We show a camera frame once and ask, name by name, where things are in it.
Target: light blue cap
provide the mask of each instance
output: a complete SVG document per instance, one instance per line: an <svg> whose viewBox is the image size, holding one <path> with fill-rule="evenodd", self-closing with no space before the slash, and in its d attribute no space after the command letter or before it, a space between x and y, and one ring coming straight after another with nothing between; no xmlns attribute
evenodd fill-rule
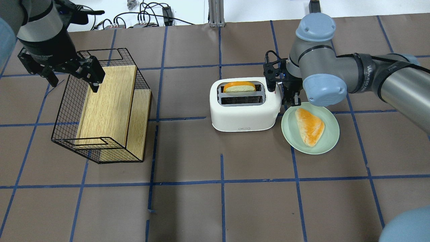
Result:
<svg viewBox="0 0 430 242"><path fill-rule="evenodd" d="M303 89L309 102L320 107L336 104L347 95L347 85L342 79L323 73L305 78Z"/></svg>
<svg viewBox="0 0 430 242"><path fill-rule="evenodd" d="M430 206L397 215L382 230L379 242L430 241Z"/></svg>
<svg viewBox="0 0 430 242"><path fill-rule="evenodd" d="M324 42L333 38L335 30L336 23L330 16L316 12L302 18L296 36L309 42Z"/></svg>
<svg viewBox="0 0 430 242"><path fill-rule="evenodd" d="M400 54L400 55L402 55L406 59L408 59L408 61L410 63L421 66L421 64L419 63L418 59L414 55L411 55L411 54Z"/></svg>
<svg viewBox="0 0 430 242"><path fill-rule="evenodd" d="M12 28L2 18L0 18L0 68L10 56L15 47L16 37Z"/></svg>

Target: wooden board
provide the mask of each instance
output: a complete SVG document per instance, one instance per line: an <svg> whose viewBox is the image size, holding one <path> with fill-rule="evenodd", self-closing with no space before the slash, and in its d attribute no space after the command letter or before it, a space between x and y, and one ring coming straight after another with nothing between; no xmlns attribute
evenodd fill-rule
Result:
<svg viewBox="0 0 430 242"><path fill-rule="evenodd" d="M135 65L103 67L106 75L98 92L88 87L76 138L111 137L126 145ZM76 145L94 144L95 140L76 140Z"/></svg>
<svg viewBox="0 0 430 242"><path fill-rule="evenodd" d="M126 148L141 160L143 160L150 100L150 89L134 91Z"/></svg>

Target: wire basket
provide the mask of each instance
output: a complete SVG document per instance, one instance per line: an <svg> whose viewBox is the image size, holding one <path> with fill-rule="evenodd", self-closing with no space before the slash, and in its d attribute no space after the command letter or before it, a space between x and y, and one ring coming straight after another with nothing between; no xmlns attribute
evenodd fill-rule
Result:
<svg viewBox="0 0 430 242"><path fill-rule="evenodd" d="M96 56L103 67L136 65L126 48L82 50L78 51L78 55ZM137 69L134 90L139 89L149 89L149 86ZM143 158L139 159L111 137L76 138L87 90L85 81L69 75L51 140L98 164L143 162ZM76 144L77 140L94 140L94 143L80 145Z"/></svg>

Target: plate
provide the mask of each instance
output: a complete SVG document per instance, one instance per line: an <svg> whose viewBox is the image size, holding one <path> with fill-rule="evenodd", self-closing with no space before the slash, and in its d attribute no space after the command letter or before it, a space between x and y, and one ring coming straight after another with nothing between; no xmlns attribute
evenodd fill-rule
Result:
<svg viewBox="0 0 430 242"><path fill-rule="evenodd" d="M311 112L313 115L319 117L326 125L321 138L314 147L305 145L300 137L294 114L298 108L306 109ZM302 102L301 106L288 108L282 117L281 128L285 139L291 146L300 152L310 155L319 155L331 150L338 143L340 135L339 123L332 112L324 107L314 106L309 102Z"/></svg>

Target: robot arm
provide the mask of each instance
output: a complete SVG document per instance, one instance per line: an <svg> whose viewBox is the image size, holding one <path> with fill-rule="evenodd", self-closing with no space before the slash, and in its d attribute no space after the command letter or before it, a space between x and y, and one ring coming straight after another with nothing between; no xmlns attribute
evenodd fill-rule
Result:
<svg viewBox="0 0 430 242"><path fill-rule="evenodd" d="M325 14L305 16L289 59L278 60L281 65L275 68L276 62L266 58L268 87L282 81L284 100L291 105L300 105L298 95L304 89L309 102L316 106L336 104L347 93L373 91L430 134L430 70L418 66L411 55L354 53L336 57L330 43L335 26Z"/></svg>
<svg viewBox="0 0 430 242"><path fill-rule="evenodd" d="M53 87L58 83L55 71L68 73L88 82L93 92L97 92L104 71L95 56L83 58L76 54L67 26L86 24L87 14L103 11L84 12L82 6L68 0L55 0L55 4L51 0L0 0L0 3L5 6L0 12L3 25L8 24L24 45L18 58L28 73L39 74ZM66 14L60 17L57 7Z"/></svg>

